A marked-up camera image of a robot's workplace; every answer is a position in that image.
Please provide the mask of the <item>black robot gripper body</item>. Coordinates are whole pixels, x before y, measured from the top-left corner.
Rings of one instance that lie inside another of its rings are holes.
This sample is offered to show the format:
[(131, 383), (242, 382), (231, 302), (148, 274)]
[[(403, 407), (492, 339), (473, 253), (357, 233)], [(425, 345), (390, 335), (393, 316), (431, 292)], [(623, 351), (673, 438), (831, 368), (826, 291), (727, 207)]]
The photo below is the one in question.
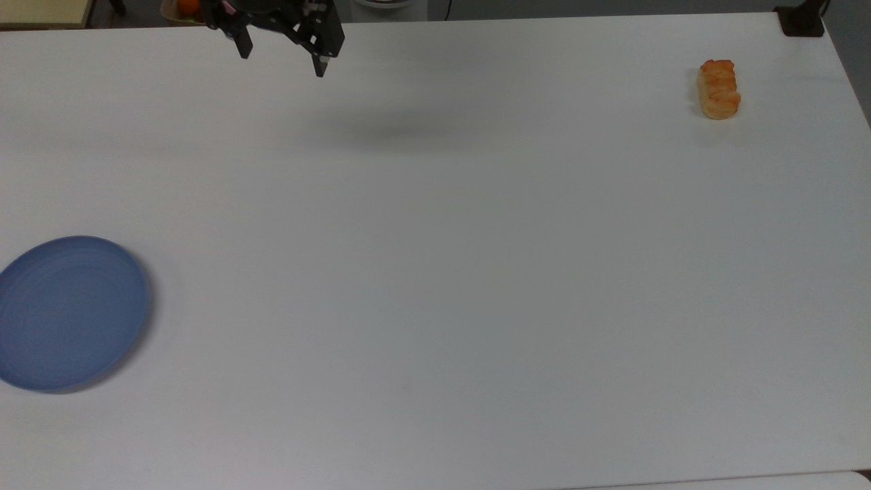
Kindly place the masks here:
[(256, 27), (277, 32), (310, 54), (330, 50), (337, 58), (345, 40), (333, 1), (202, 1), (200, 13), (209, 29), (234, 43), (234, 32)]

